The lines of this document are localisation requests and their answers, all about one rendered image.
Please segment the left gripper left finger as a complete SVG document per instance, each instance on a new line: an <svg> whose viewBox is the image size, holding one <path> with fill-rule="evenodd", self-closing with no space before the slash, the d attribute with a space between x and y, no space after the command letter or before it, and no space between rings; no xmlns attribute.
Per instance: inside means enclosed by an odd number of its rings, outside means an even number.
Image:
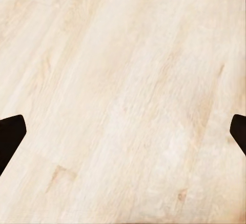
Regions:
<svg viewBox="0 0 246 224"><path fill-rule="evenodd" d="M0 120L0 176L26 134L26 124L21 114Z"/></svg>

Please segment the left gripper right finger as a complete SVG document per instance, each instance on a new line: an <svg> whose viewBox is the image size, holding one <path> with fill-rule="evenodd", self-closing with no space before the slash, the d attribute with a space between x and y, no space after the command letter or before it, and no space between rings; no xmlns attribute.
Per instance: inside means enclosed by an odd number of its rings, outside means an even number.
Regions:
<svg viewBox="0 0 246 224"><path fill-rule="evenodd" d="M246 156L246 116L234 114L231 121L230 134Z"/></svg>

